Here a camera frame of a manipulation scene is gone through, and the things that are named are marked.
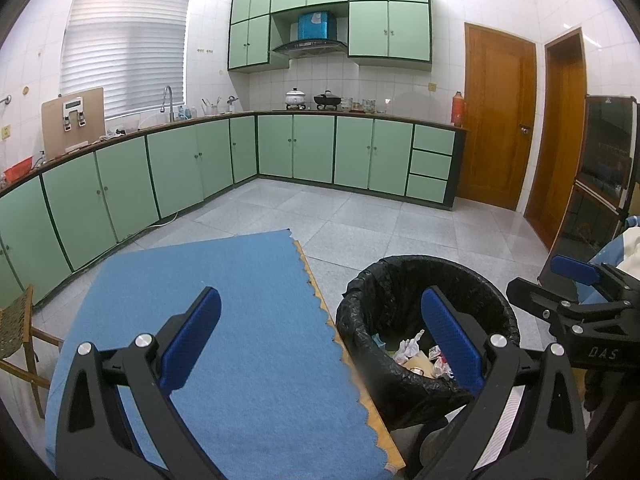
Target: window blind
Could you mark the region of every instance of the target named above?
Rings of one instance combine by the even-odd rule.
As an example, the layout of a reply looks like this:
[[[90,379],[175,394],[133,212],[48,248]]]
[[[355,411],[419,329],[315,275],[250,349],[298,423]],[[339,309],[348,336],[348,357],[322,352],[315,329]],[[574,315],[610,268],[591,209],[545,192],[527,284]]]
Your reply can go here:
[[[102,86],[106,118],[160,107],[166,85],[174,104],[183,104],[188,4],[73,0],[62,47],[62,95]]]

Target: wooden chair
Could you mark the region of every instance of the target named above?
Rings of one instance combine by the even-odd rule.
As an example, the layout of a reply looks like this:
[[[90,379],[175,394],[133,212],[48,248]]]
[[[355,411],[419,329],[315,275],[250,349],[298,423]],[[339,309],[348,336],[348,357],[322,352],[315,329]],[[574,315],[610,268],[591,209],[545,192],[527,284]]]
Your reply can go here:
[[[63,341],[31,325],[32,297],[33,285],[29,285],[27,290],[11,305],[0,309],[0,370],[5,370],[31,383],[38,414],[41,418],[44,418],[38,386],[48,390],[49,381],[44,377],[40,377],[36,370],[36,361],[39,361],[39,359],[33,351],[33,337],[37,337],[58,348],[62,346]],[[24,348],[24,358],[27,363],[26,370],[5,361],[7,357],[15,354],[21,346]]]

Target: red plastic basket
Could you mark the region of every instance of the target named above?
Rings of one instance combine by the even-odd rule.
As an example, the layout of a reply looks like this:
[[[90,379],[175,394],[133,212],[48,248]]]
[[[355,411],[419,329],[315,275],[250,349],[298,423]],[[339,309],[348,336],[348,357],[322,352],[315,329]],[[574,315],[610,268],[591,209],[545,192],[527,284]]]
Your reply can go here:
[[[30,156],[18,162],[18,164],[14,164],[12,167],[4,170],[4,176],[6,177],[7,182],[14,182],[29,173],[31,171],[32,162],[33,157]]]

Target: door frame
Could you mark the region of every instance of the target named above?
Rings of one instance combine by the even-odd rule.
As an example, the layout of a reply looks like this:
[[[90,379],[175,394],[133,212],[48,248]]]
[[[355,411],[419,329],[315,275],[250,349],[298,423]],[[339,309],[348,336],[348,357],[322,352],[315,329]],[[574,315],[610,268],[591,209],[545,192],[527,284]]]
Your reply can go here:
[[[584,49],[584,39],[582,37],[582,27],[576,27],[573,30],[569,30],[568,32],[564,33],[562,36],[559,36],[558,38],[555,38],[552,41],[549,41],[548,43],[545,43],[545,112],[543,115],[543,121],[542,121],[542,132],[540,135],[540,145],[538,147],[538,159],[536,160],[536,173],[533,177],[533,182],[531,184],[531,190],[529,191],[529,197],[527,198],[527,206],[525,208],[524,211],[524,218],[527,219],[527,221],[529,223],[531,223],[532,221],[535,222],[536,219],[531,219],[531,215],[532,215],[532,199],[534,196],[534,192],[536,190],[536,186],[540,186],[540,180],[542,179],[542,174],[540,173],[540,170],[542,170],[543,168],[541,167],[541,158],[542,158],[542,146],[543,143],[545,141],[545,134],[548,134],[548,130],[549,130],[549,121],[550,116],[548,114],[548,106],[546,105],[547,100],[550,98],[547,90],[549,88],[549,79],[550,79],[550,70],[549,70],[549,50],[555,46],[557,46],[558,44],[561,44],[563,41],[569,40],[571,38],[573,38],[574,36],[578,36],[579,40],[580,40],[580,50],[581,50],[581,54],[582,54],[582,78],[583,78],[583,83],[584,83],[584,88],[585,90],[587,89],[587,62],[586,62],[586,54],[585,54],[585,49]],[[584,148],[584,121],[585,121],[585,113],[586,113],[586,101],[583,103],[582,106],[582,136],[580,139],[580,153],[578,155],[578,162],[577,165],[575,167],[575,171],[574,171],[574,181],[575,181],[575,173],[577,173],[578,168],[580,167],[580,164],[582,162],[582,152],[583,152],[583,148]],[[562,218],[564,219],[564,217],[566,216],[566,210],[569,207],[569,202],[571,199],[571,195],[569,196],[569,199],[567,200],[567,204],[564,208],[564,214],[562,215]],[[556,238],[558,238],[558,233],[556,233],[553,237],[553,239],[543,239],[543,237],[540,237],[540,239],[542,240],[542,243],[548,248],[550,249],[553,244],[556,243]]]
[[[469,82],[468,72],[467,71],[468,71],[468,67],[469,67],[468,60],[469,60],[469,56],[470,56],[470,47],[469,47],[469,43],[467,41],[467,38],[468,38],[468,30],[470,28],[475,28],[477,30],[485,30],[485,31],[491,32],[493,34],[498,34],[498,35],[503,36],[505,38],[509,38],[510,40],[520,40],[520,41],[523,41],[523,42],[526,42],[526,43],[530,43],[530,44],[532,44],[534,46],[534,48],[537,51],[536,42],[528,40],[527,38],[523,38],[522,36],[518,36],[516,34],[511,34],[509,32],[505,32],[503,30],[498,30],[497,28],[491,28],[491,27],[485,27],[484,25],[478,25],[477,23],[471,23],[471,22],[464,22],[464,23],[465,23],[465,99],[466,99],[466,96],[467,96],[466,90],[467,90],[467,85],[468,85],[468,82]],[[526,163],[524,165],[524,170],[522,172],[522,181],[520,183],[520,192],[518,194],[518,198],[516,199],[512,210],[516,210],[516,208],[518,207],[518,202],[520,200],[520,195],[522,194],[522,188],[524,186],[524,181],[525,181],[525,179],[527,177],[527,166],[528,166],[528,163],[529,163],[529,155],[531,153],[531,147],[533,145],[533,128],[535,127],[535,122],[536,122],[535,110],[536,110],[536,107],[538,106],[538,57],[537,57],[537,55],[536,55],[536,57],[534,59],[534,83],[535,83],[536,89],[535,89],[535,92],[534,92],[534,113],[533,113],[533,118],[532,118],[532,121],[531,121],[531,124],[532,124],[532,131],[530,133],[531,141],[529,143],[529,152],[527,153],[527,161],[526,161]],[[460,159],[460,172],[461,172],[461,175],[462,175],[463,162],[464,162],[464,154],[462,155],[462,157]]]

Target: silver screw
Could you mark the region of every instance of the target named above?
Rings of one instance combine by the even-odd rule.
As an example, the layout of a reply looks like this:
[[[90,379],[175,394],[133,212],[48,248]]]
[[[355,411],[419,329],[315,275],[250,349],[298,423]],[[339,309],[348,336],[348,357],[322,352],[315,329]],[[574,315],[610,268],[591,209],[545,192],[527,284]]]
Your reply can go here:
[[[151,334],[140,334],[136,338],[136,346],[139,348],[144,348],[146,346],[149,346],[152,341],[153,338],[151,337]]]
[[[493,334],[489,338],[489,341],[491,341],[491,344],[497,348],[504,348],[507,346],[507,338],[501,334]]]
[[[551,343],[551,353],[553,355],[564,355],[564,347],[560,343]]]
[[[91,343],[82,343],[78,347],[78,353],[80,355],[87,355],[91,351]]]

